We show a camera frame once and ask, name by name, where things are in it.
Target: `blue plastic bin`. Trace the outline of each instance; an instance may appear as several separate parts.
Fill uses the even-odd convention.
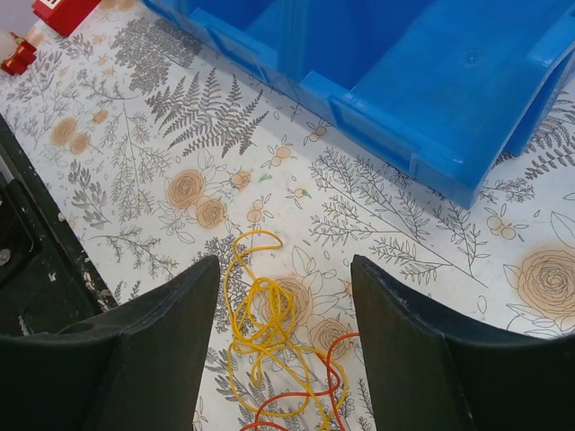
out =
[[[574,0],[144,0],[463,207],[571,76]]]

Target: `yellow string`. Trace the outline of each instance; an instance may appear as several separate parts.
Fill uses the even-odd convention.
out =
[[[248,236],[252,235],[268,235],[274,240],[276,244],[263,245],[258,247],[251,247],[244,251],[238,250],[238,243]],[[262,361],[265,357],[271,358],[273,362],[283,368],[293,379],[309,394],[309,397],[305,397],[305,401],[302,406],[288,413],[278,413],[269,410],[263,410],[262,415],[275,418],[291,418],[293,416],[299,415],[307,407],[310,398],[314,400],[317,408],[319,409],[323,423],[319,428],[319,431],[330,431],[329,421],[333,418],[333,412],[329,415],[325,414],[323,406],[314,394],[314,390],[311,388],[310,370],[307,362],[304,358],[304,353],[314,353],[316,355],[321,355],[326,358],[324,352],[321,352],[312,347],[299,346],[293,343],[291,336],[296,328],[296,306],[294,303],[294,298],[292,294],[284,289],[277,281],[267,278],[267,277],[256,277],[252,270],[245,263],[243,258],[256,251],[271,251],[282,248],[284,245],[283,241],[274,233],[269,231],[257,230],[243,233],[237,237],[234,241],[234,260],[230,263],[227,268],[226,275],[224,276],[224,298],[226,299],[226,307],[229,312],[230,322],[232,325],[232,331],[234,333],[234,339],[227,350],[227,367],[230,376],[230,388],[234,393],[237,400],[249,411],[257,413],[258,407],[251,406],[248,404],[238,393],[235,387],[234,380],[234,363],[233,363],[233,353],[237,355],[256,355],[253,362],[252,371],[250,373],[250,379],[255,387],[259,387],[261,384],[261,379],[263,372],[261,370]],[[245,271],[252,278],[252,288],[249,294],[245,297],[243,301],[240,302],[237,309],[232,308],[232,304],[229,299],[228,284],[230,279],[230,274],[232,269],[236,264],[242,265]],[[269,298],[270,303],[270,321],[259,322],[253,317],[252,306],[253,300],[257,295],[265,295]],[[254,327],[253,334],[245,336],[242,333],[242,328],[249,321]],[[289,365],[283,362],[276,353],[282,350],[293,351],[301,365],[304,369],[305,379],[302,381],[299,376],[291,370]],[[341,399],[337,404],[339,409],[343,402],[346,400],[349,391],[349,381],[348,376],[345,374],[343,367],[336,361],[331,361],[332,365],[339,371],[341,378],[343,380],[343,393]]]

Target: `table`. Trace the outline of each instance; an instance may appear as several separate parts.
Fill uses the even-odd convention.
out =
[[[526,153],[501,157],[465,211],[136,0],[104,0],[68,40],[43,23],[29,38],[38,60],[0,78],[2,114],[118,303],[207,254],[225,268],[235,236],[267,229],[286,246],[255,255],[252,267],[293,293],[306,345],[325,350],[357,328],[356,253],[477,320],[542,338],[575,332],[573,85]],[[249,284],[234,271],[235,304]],[[266,311],[265,300],[257,305]],[[230,340],[220,301],[196,430],[253,420],[229,390]],[[351,382],[342,415],[349,429],[374,430],[358,341],[338,357]],[[243,374],[249,364],[234,366],[254,405],[297,389],[271,365],[259,388]],[[323,369],[314,375],[325,381]],[[279,421],[293,430],[319,422],[314,407]]]

